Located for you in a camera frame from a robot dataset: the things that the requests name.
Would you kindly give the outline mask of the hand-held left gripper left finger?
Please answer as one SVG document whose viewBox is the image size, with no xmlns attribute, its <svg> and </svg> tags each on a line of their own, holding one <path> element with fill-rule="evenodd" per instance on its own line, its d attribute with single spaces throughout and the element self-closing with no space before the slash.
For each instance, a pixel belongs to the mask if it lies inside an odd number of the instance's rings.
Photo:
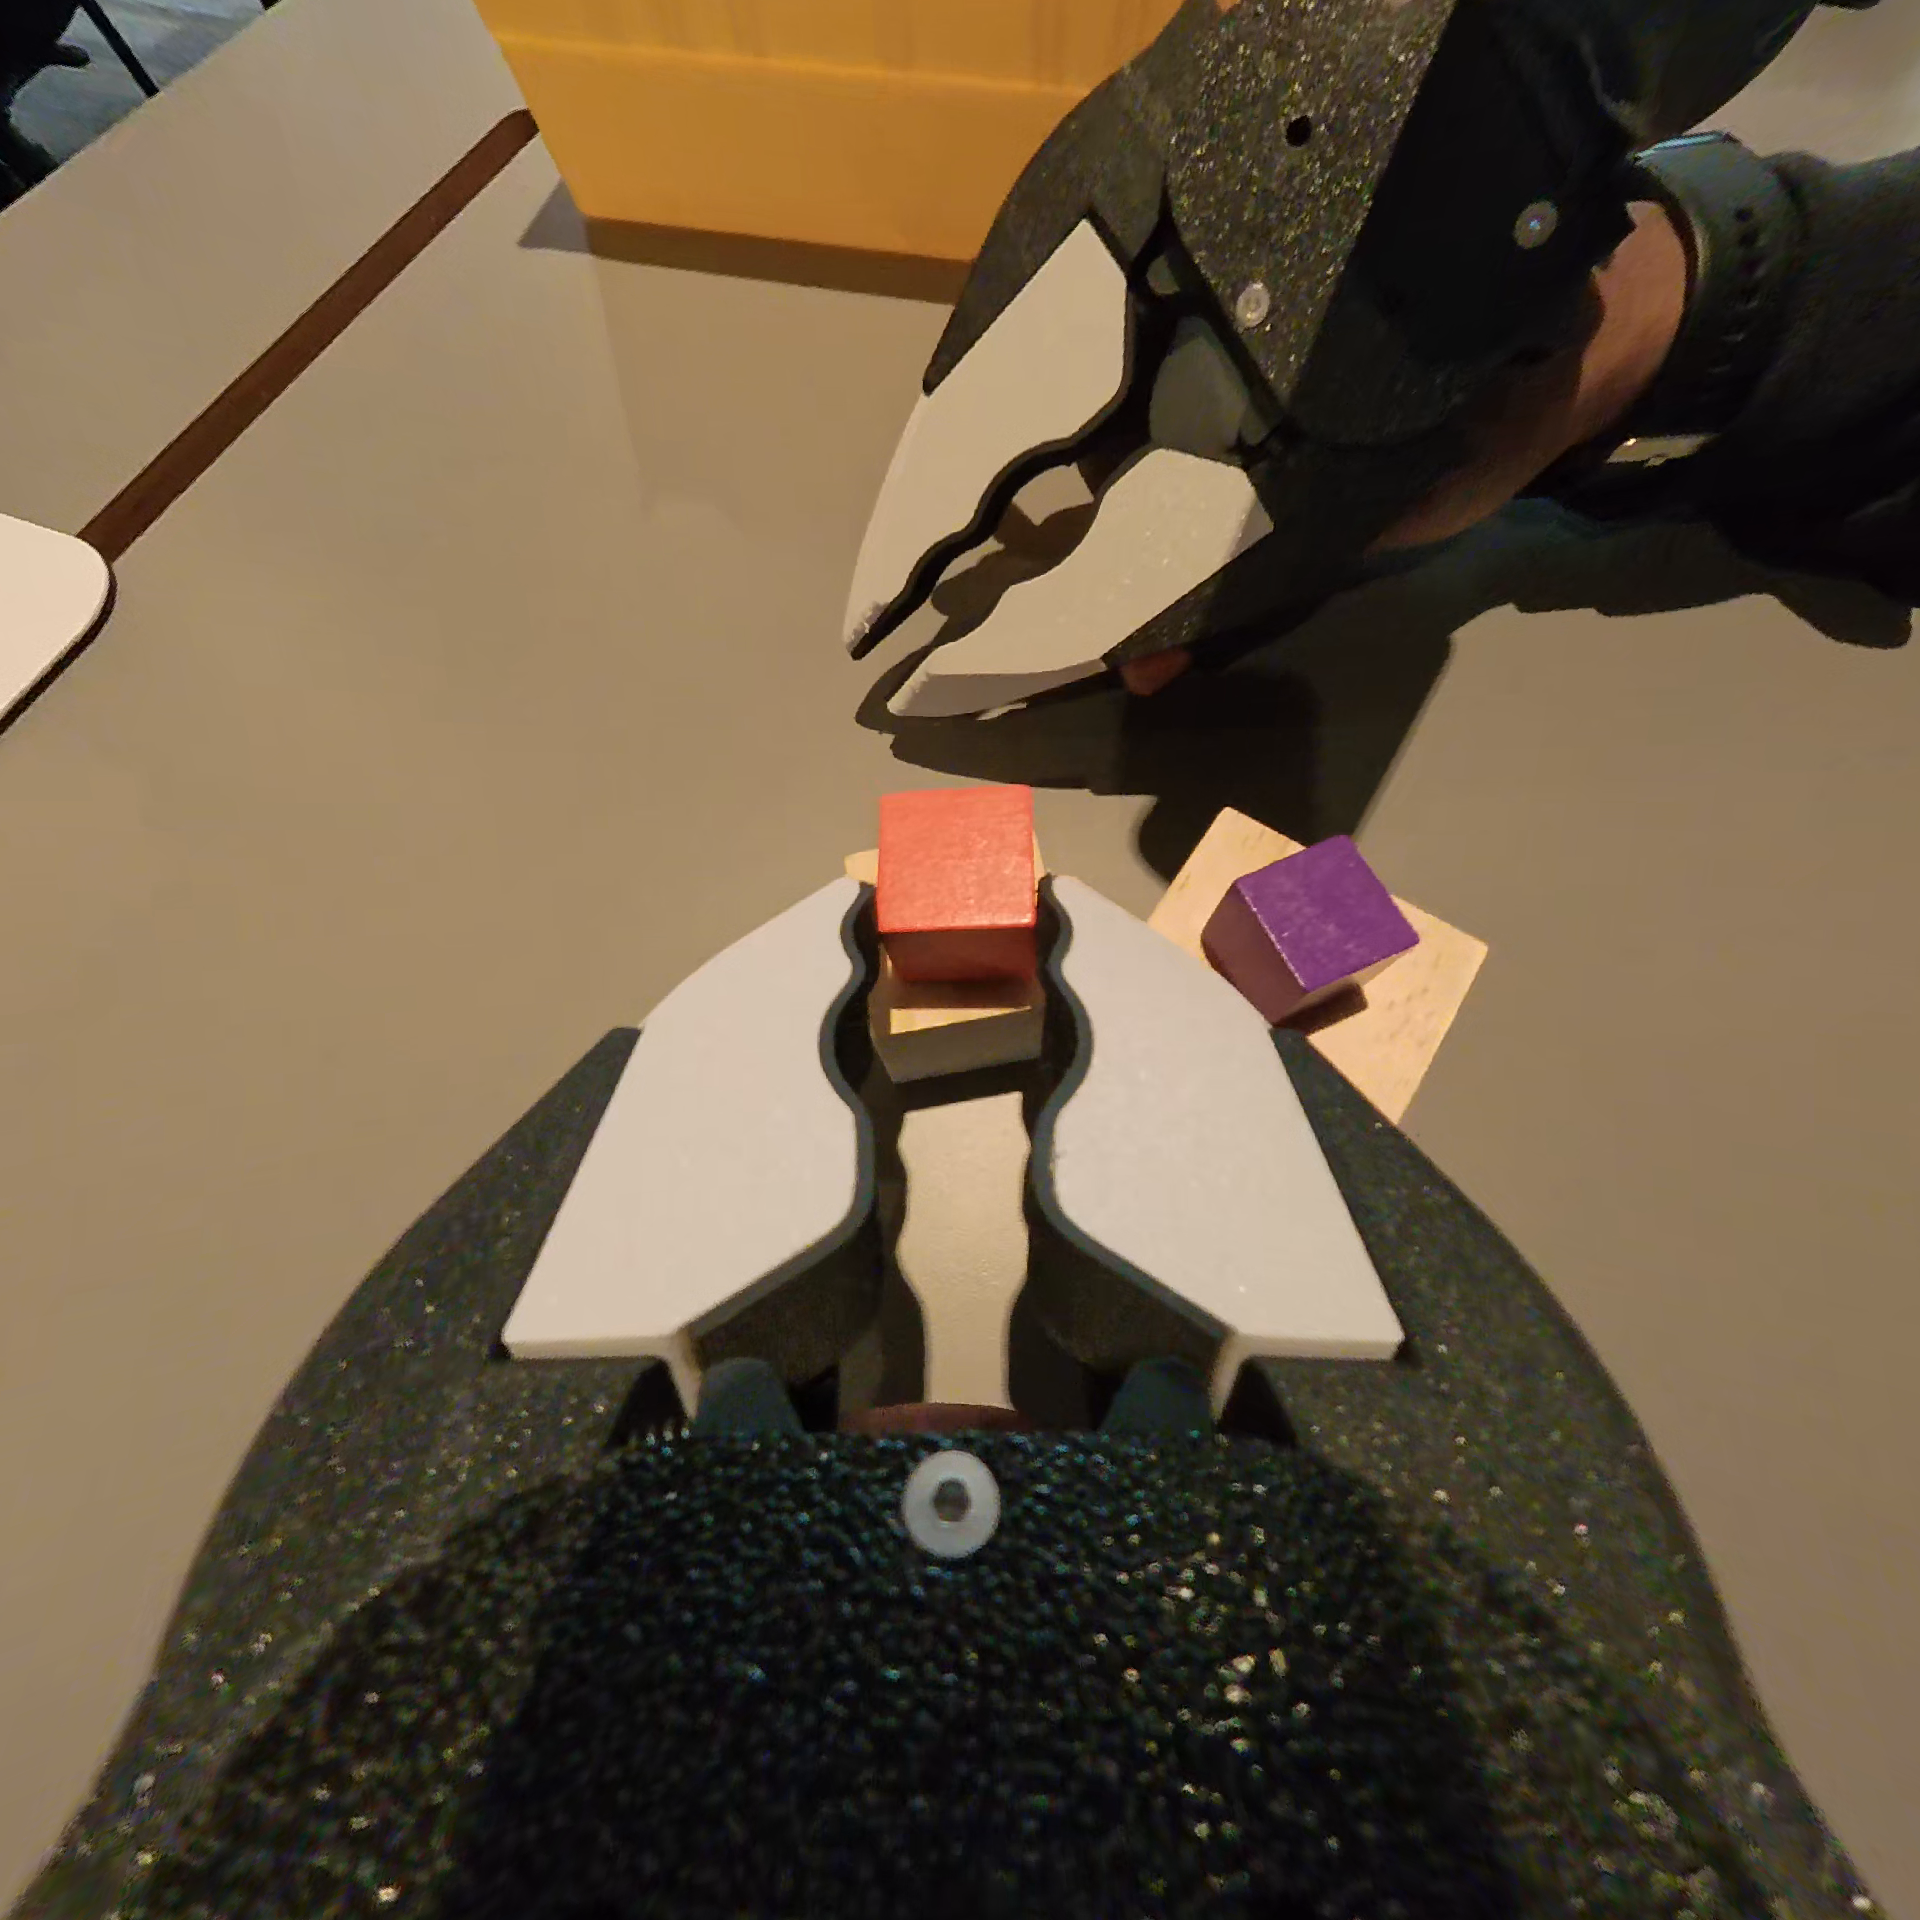
<svg viewBox="0 0 1920 1920">
<path fill-rule="evenodd" d="M 501 1330 L 515 1360 L 838 1370 L 880 1307 L 874 1118 L 838 1059 L 867 986 L 854 878 L 789 905 L 648 1015 Z"/>
</svg>

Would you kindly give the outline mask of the black wristwatch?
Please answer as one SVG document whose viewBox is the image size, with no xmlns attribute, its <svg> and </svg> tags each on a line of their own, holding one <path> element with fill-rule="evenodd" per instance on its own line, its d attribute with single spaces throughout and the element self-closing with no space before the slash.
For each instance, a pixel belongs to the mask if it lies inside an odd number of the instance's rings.
<svg viewBox="0 0 1920 1920">
<path fill-rule="evenodd" d="M 1725 432 L 1783 331 L 1800 212 L 1773 166 L 1726 134 L 1690 134 L 1635 159 L 1635 196 L 1663 208 L 1687 255 L 1687 298 L 1631 439 L 1703 443 Z"/>
</svg>

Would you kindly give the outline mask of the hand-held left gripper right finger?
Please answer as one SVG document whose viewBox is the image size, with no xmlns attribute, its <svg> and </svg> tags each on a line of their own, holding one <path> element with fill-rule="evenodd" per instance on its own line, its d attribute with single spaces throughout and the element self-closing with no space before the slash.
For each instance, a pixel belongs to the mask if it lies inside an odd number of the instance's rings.
<svg viewBox="0 0 1920 1920">
<path fill-rule="evenodd" d="M 1086 882 L 1040 898 L 1065 1032 L 1027 1166 L 1046 1330 L 1102 1376 L 1187 1360 L 1214 1409 L 1248 1360 L 1395 1360 L 1402 1319 L 1274 1030 Z"/>
</svg>

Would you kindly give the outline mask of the yellow box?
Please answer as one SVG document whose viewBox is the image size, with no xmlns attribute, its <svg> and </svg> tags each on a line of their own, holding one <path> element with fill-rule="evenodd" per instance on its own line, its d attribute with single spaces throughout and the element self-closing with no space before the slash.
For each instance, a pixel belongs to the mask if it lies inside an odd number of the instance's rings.
<svg viewBox="0 0 1920 1920">
<path fill-rule="evenodd" d="M 971 262 L 1176 3 L 479 3 L 595 224 Z"/>
</svg>

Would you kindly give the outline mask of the purple wooden cube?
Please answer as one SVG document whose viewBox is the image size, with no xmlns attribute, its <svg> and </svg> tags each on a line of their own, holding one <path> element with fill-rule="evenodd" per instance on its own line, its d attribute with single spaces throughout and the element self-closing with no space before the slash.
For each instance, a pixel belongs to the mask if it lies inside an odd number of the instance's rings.
<svg viewBox="0 0 1920 1920">
<path fill-rule="evenodd" d="M 1202 955 L 1270 1024 L 1363 987 L 1421 945 L 1347 835 L 1240 875 L 1202 929 Z"/>
</svg>

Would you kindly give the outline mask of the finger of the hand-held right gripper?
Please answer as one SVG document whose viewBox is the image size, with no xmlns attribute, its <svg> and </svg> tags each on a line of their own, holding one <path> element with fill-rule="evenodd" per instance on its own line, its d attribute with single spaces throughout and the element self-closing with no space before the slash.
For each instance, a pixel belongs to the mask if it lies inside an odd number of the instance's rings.
<svg viewBox="0 0 1920 1920">
<path fill-rule="evenodd" d="M 1049 564 L 994 547 L 938 592 L 938 642 L 893 694 L 904 721 L 978 715 L 1101 678 L 1126 640 L 1207 586 L 1274 523 L 1253 476 L 1152 448 Z"/>
<path fill-rule="evenodd" d="M 998 532 L 1035 474 L 1065 465 L 1117 415 L 1134 359 L 1127 281 L 1102 231 L 1077 224 L 919 399 L 857 551 L 846 620 L 854 658 Z"/>
</svg>

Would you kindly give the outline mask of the large natural wooden block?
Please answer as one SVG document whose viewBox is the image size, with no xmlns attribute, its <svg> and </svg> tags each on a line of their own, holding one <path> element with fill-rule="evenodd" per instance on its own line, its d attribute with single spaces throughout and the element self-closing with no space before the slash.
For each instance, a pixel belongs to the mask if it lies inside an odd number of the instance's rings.
<svg viewBox="0 0 1920 1920">
<path fill-rule="evenodd" d="M 1206 923 L 1231 886 L 1302 850 L 1303 843 L 1251 815 L 1223 807 L 1173 875 L 1149 927 L 1195 964 L 1209 967 Z M 1395 907 L 1418 934 L 1418 945 L 1358 987 L 1287 1023 L 1389 1121 L 1407 1116 L 1489 953 L 1487 943 L 1402 897 L 1395 897 Z"/>
</svg>

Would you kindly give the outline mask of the person's right forearm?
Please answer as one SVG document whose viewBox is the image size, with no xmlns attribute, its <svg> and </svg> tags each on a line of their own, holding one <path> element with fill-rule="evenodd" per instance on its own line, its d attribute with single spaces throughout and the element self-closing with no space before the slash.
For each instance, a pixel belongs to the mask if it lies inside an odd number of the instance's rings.
<svg viewBox="0 0 1920 1920">
<path fill-rule="evenodd" d="M 1803 249 L 1755 404 L 1778 503 L 1807 559 L 1917 607 L 1919 154 L 1775 155 Z"/>
</svg>

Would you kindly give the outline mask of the small natural wooden block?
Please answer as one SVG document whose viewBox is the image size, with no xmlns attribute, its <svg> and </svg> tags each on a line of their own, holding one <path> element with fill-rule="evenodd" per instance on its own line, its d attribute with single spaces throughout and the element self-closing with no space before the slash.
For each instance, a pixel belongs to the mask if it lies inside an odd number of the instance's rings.
<svg viewBox="0 0 1920 1920">
<path fill-rule="evenodd" d="M 1040 1057 L 1046 990 L 1040 953 L 1022 975 L 907 980 L 880 951 L 869 993 L 874 1052 L 896 1087 L 983 1072 Z"/>
</svg>

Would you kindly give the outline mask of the person's right hand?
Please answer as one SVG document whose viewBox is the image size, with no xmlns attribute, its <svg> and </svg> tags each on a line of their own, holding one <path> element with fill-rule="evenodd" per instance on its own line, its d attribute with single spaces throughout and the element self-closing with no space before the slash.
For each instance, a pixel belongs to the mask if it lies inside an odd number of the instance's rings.
<svg viewBox="0 0 1920 1920">
<path fill-rule="evenodd" d="M 1598 266 L 1573 343 L 1502 375 L 1471 424 L 1450 472 L 1369 548 L 1386 559 L 1471 532 L 1568 455 L 1622 442 L 1653 390 L 1690 312 L 1690 243 L 1670 208 L 1631 203 L 1631 233 Z"/>
</svg>

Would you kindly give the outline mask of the red wooden cube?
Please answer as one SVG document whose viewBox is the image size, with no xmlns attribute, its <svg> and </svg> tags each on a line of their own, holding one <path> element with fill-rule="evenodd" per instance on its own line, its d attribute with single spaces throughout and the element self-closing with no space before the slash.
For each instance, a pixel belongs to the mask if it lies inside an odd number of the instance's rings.
<svg viewBox="0 0 1920 1920">
<path fill-rule="evenodd" d="M 1039 971 L 1034 788 L 938 787 L 880 798 L 875 927 L 917 986 Z"/>
</svg>

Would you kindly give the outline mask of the white rounded mat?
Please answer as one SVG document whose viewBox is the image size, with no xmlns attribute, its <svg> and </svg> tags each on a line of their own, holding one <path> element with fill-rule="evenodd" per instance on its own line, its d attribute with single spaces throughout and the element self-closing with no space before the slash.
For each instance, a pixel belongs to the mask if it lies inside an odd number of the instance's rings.
<svg viewBox="0 0 1920 1920">
<path fill-rule="evenodd" d="M 89 543 L 2 515 L 5 728 L 89 644 L 112 598 L 112 564 Z"/>
</svg>

